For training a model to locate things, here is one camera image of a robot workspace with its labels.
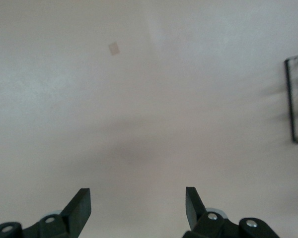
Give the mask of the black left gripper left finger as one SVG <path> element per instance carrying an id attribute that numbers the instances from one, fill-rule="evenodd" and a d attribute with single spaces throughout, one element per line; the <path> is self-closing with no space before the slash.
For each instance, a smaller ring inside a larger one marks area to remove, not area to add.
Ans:
<path id="1" fill-rule="evenodd" d="M 60 214 L 47 215 L 25 229 L 19 222 L 0 224 L 0 238 L 77 238 L 90 214 L 90 189 L 81 188 Z"/>

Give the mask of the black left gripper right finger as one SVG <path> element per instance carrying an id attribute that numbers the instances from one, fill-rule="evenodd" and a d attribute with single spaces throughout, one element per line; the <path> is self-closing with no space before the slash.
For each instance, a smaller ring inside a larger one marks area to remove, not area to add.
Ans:
<path id="1" fill-rule="evenodd" d="M 278 235 L 264 221 L 243 218 L 238 224 L 229 220 L 219 209 L 206 208 L 195 187 L 186 187 L 186 216 L 190 230 L 185 238 L 277 238 Z"/>

